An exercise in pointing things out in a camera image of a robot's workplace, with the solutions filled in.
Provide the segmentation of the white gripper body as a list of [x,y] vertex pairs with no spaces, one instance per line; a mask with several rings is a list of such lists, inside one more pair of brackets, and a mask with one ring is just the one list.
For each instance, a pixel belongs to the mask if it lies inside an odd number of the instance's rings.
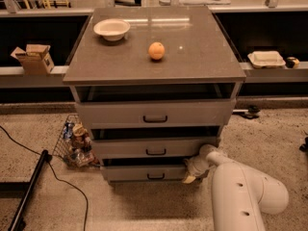
[[201,177],[207,170],[214,166],[205,156],[197,155],[185,160],[186,179],[196,179]]

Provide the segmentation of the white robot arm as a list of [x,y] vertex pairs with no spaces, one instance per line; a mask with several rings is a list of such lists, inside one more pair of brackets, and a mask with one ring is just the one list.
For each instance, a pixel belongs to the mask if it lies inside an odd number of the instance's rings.
[[280,214],[289,204],[282,182],[228,158],[210,144],[203,145],[185,165],[185,184],[216,168],[211,187],[215,231],[266,231],[262,214]]

